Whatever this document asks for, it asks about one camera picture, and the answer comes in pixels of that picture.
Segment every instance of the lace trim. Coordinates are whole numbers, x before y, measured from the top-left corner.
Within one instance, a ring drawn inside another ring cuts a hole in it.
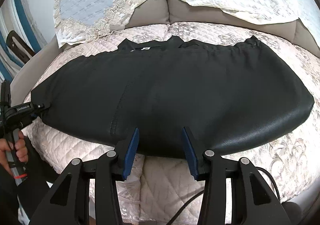
[[[95,22],[93,26],[87,26],[78,20],[62,19],[60,14],[61,0],[54,0],[54,27],[59,36],[65,36],[70,40],[60,43],[59,46],[91,42],[109,35],[113,31],[123,30],[135,10],[146,0],[114,0],[113,6],[104,11],[104,17]]]

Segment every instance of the beige sofa cushion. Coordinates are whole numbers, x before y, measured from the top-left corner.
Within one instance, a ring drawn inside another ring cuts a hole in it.
[[[147,0],[139,5],[125,28],[149,24],[170,24],[167,0]]]
[[[22,104],[51,62],[62,52],[54,36],[41,51],[28,61],[11,82],[11,105]]]
[[[240,26],[283,37],[293,41],[296,22],[256,25],[224,13],[219,8],[191,6],[181,0],[168,0],[170,23],[175,22],[212,22]]]
[[[315,39],[308,31],[308,29],[303,25],[300,19],[297,20],[296,32],[292,44],[299,45],[300,47],[308,50],[309,52],[320,58],[320,49]]]

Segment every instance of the human hand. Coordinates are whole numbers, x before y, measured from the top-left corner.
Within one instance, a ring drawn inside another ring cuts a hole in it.
[[[8,143],[4,138],[0,139],[0,165],[2,165],[11,176],[13,176],[5,155],[6,151],[10,152],[13,149],[13,144],[11,142],[9,142],[9,145],[11,148],[9,148]],[[21,131],[19,131],[19,140],[15,143],[14,147],[17,151],[19,161],[22,163],[28,162],[28,150],[24,141],[24,135]]]

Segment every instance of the blue gripper pad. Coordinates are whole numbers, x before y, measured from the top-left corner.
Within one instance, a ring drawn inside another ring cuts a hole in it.
[[[182,138],[182,147],[183,147],[184,154],[185,154],[187,162],[188,162],[190,173],[195,178],[195,180],[197,180],[197,178],[199,176],[198,160],[196,158],[196,154],[195,154],[193,147],[190,143],[189,136],[188,136],[185,128],[182,129],[181,138]]]
[[[128,151],[124,157],[124,167],[123,167],[123,172],[122,172],[122,178],[124,180],[127,180],[127,177],[131,173],[131,169],[132,169],[132,165],[133,165],[133,161],[134,161],[134,156],[136,155],[138,144],[139,144],[139,129],[136,128],[134,130],[133,136],[131,138],[131,142],[128,147]]]

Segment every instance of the quilted bedspread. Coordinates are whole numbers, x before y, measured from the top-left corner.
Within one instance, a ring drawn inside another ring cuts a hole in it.
[[[320,173],[320,58],[299,46],[270,34],[234,26],[182,22],[172,25],[150,25],[115,32],[97,41],[75,46],[61,53],[48,67],[36,85],[48,78],[68,61],[84,55],[114,51],[125,38],[137,42],[165,41],[172,35],[184,41],[197,39],[220,45],[234,45],[255,35],[282,58],[300,77],[314,96],[315,104],[305,123],[291,133],[258,148],[224,156],[238,160],[249,158],[253,164],[268,170],[287,201],[314,182]],[[76,157],[83,161],[98,158],[112,148],[79,140],[46,126],[38,118],[23,130],[41,157],[60,173]],[[185,160],[136,155],[128,180],[117,182],[119,203],[124,222],[166,222],[194,194],[203,182],[194,181]],[[94,180],[90,182],[90,198],[94,200]],[[202,197],[194,200],[178,217],[179,224],[196,224]],[[227,182],[226,222],[231,220],[231,185]]]

